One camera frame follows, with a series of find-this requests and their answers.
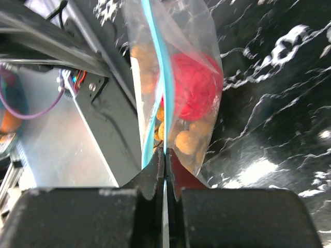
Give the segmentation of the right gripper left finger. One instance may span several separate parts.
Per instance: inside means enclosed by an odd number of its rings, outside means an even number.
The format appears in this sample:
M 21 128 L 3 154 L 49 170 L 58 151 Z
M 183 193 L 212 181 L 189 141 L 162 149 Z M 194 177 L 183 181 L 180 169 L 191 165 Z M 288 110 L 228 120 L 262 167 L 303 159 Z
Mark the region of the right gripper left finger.
M 120 188 L 25 191 L 1 247 L 162 247 L 163 150 Z

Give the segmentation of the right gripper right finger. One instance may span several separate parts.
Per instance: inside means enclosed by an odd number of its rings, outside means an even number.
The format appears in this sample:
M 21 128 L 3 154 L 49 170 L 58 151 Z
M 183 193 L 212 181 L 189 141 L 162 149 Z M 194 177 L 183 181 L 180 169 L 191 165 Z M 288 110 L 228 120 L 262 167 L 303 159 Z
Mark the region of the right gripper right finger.
M 305 204 L 283 189 L 211 189 L 165 157 L 170 247 L 321 247 Z

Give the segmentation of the brown fake longan bunch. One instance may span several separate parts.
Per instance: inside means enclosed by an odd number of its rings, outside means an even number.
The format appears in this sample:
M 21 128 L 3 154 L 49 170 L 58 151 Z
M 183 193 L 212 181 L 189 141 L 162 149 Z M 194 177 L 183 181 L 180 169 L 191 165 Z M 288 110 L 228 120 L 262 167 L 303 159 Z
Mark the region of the brown fake longan bunch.
M 172 55 L 183 53 L 173 49 Z M 219 65 L 220 62 L 210 53 L 201 53 L 212 57 Z M 201 168 L 209 144 L 212 130 L 219 110 L 221 93 L 216 96 L 212 111 L 205 117 L 195 121 L 180 119 L 175 116 L 166 118 L 164 101 L 156 103 L 157 84 L 160 70 L 157 55 L 152 42 L 135 44 L 130 49 L 130 62 L 137 101 L 140 143 L 142 149 L 142 167 L 151 160 L 152 154 L 158 147 L 172 148 L 181 164 L 192 174 L 197 174 Z M 204 57 L 200 63 L 211 71 L 216 69 Z

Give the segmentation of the red fake fruit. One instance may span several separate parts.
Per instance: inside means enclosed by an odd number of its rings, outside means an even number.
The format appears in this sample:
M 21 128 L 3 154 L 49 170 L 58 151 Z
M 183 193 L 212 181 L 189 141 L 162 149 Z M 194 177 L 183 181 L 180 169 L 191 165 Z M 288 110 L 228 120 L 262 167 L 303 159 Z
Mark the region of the red fake fruit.
M 204 57 L 216 72 L 183 53 L 171 57 L 175 79 L 174 115 L 180 119 L 195 121 L 205 117 L 222 90 L 223 73 L 219 65 L 209 55 Z

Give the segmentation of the blue zip clear bag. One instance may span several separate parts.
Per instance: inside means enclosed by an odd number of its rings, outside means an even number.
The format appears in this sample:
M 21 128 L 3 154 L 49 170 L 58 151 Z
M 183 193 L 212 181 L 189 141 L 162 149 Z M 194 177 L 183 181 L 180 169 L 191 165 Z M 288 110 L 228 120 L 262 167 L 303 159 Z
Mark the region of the blue zip clear bag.
M 124 1 L 141 165 L 159 150 L 196 176 L 216 122 L 223 70 L 204 1 Z

